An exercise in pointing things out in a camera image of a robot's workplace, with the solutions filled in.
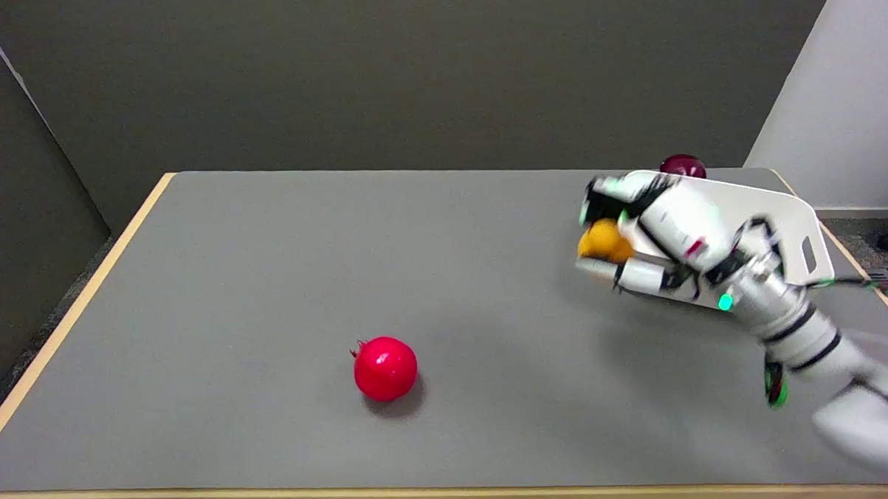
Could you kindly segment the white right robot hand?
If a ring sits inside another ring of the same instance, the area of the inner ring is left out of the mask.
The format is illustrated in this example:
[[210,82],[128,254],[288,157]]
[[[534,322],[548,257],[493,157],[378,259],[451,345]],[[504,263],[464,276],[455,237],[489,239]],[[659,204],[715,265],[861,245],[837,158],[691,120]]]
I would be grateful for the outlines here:
[[778,251],[770,241],[760,249],[742,244],[742,235],[754,226],[774,234],[765,219],[728,229],[711,199],[687,178],[666,173],[596,175],[586,187],[579,222],[580,271],[607,278],[620,290],[664,298],[689,293],[693,303],[752,260],[765,261]]

